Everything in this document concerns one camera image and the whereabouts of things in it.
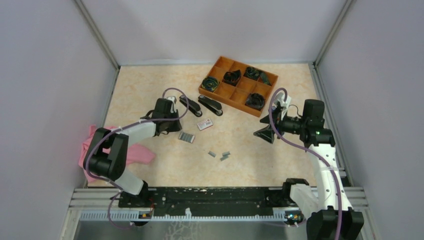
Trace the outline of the tray of staple strips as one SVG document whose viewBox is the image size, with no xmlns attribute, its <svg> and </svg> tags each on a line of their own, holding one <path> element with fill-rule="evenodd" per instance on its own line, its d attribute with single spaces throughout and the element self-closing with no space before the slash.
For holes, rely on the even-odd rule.
<svg viewBox="0 0 424 240">
<path fill-rule="evenodd" d="M 178 136 L 178 139 L 187 143 L 192 144 L 195 140 L 195 135 L 194 134 L 190 134 L 190 133 L 186 133 L 186 132 L 181 132 Z"/>
</svg>

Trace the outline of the black stapler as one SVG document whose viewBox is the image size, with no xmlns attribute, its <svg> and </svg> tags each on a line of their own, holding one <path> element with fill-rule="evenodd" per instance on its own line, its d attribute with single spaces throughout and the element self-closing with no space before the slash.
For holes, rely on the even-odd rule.
<svg viewBox="0 0 424 240">
<path fill-rule="evenodd" d="M 208 110 L 212 111 L 217 116 L 223 115 L 222 105 L 220 102 L 213 100 L 205 95 L 200 95 L 198 97 L 198 102 L 206 107 Z"/>
<path fill-rule="evenodd" d="M 199 118 L 203 115 L 200 105 L 188 97 L 180 95 L 179 102 L 182 103 L 185 107 L 188 107 L 188 110 L 196 117 Z"/>
</svg>

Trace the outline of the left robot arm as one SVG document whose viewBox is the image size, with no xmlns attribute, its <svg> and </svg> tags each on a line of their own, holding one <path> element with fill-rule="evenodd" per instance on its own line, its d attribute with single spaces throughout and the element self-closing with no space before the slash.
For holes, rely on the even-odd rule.
<svg viewBox="0 0 424 240">
<path fill-rule="evenodd" d="M 98 128 L 88 147 L 83 169 L 95 179 L 110 182 L 138 207 L 149 203 L 148 184 L 126 168 L 128 149 L 144 139 L 182 130 L 174 96 L 159 98 L 148 115 L 128 126 L 116 129 Z"/>
</svg>

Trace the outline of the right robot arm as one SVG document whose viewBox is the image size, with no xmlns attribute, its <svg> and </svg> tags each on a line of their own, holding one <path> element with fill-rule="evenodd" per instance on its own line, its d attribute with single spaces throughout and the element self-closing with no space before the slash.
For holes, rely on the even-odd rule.
<svg viewBox="0 0 424 240">
<path fill-rule="evenodd" d="M 335 138 L 325 128 L 325 105 L 320 100 L 307 99 L 301 117 L 287 116 L 290 101 L 290 97 L 274 100 L 269 115 L 261 120 L 268 127 L 254 135 L 269 143 L 285 133 L 298 135 L 303 143 L 299 148 L 308 153 L 313 167 L 317 195 L 305 179 L 288 178 L 281 199 L 287 206 L 299 207 L 309 240 L 355 240 L 365 221 L 346 196 L 336 161 Z"/>
</svg>

